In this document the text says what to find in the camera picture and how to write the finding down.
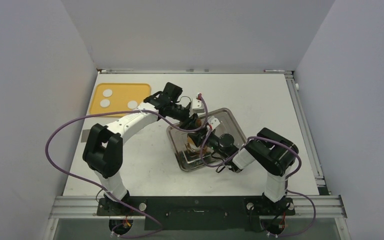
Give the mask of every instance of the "white table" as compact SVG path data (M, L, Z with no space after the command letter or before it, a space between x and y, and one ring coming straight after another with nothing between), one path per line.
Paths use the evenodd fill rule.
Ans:
M244 134L255 136L269 128L291 140L299 148L302 168L289 180L288 188L306 195L319 195L298 119L283 74L99 74L101 83L147 83L151 93L163 90L171 82L183 88L186 96L201 92L208 110L228 108ZM94 124L106 125L117 118L96 117L84 121L83 130ZM121 177L131 196L252 196L264 191L267 172L254 162L241 173L215 168L192 172L180 170L161 121L134 135L123 147ZM98 181L82 159L85 143L79 141L70 171ZM68 177L64 196L95 196L100 189L90 183Z

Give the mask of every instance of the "gray wall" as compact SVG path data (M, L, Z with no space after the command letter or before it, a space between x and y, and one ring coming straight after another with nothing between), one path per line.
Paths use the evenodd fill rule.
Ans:
M334 0L62 0L98 68L295 70Z
M59 0L0 0L0 240L43 237L65 176L45 142L86 112L96 70ZM68 168L80 126L61 133L51 155Z
M336 0L295 77L353 240L384 239L384 1Z

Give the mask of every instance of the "yellow tray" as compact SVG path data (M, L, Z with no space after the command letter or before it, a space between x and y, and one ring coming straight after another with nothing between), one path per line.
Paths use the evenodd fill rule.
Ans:
M151 86L147 83L101 83L96 86L89 112L103 114L129 111L141 104L149 95L151 95Z

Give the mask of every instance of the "white circle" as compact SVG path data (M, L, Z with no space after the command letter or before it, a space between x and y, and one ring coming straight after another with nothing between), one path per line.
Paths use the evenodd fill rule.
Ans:
M110 100L108 100L108 99L104 99L104 100L100 101L100 106L103 108L108 108L109 105L110 105Z
M104 97L106 97L106 98L109 98L109 97L111 97L111 95L113 95L113 90L111 90L111 89L105 89L105 90L103 91L102 95L103 95Z
M129 109L135 109L135 108L138 107L138 103L137 103L136 101L129 101L129 102L127 103L127 107L128 107Z

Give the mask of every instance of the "metal tray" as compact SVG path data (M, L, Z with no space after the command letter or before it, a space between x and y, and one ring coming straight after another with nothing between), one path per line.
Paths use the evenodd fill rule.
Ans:
M245 135L229 109L220 108L209 112L208 116L215 116L220 121L220 125L214 131L216 136L219 137L222 134L231 134L234 137L234 145L238 148L245 143ZM199 118L204 119L205 115L201 115ZM172 126L169 126L167 128L167 135L181 170L190 172L204 167L204 164L200 159L199 151L192 151L190 147L188 147L187 132L179 131ZM209 147L206 149L203 155L206 163L220 161L210 156L212 152L213 150Z

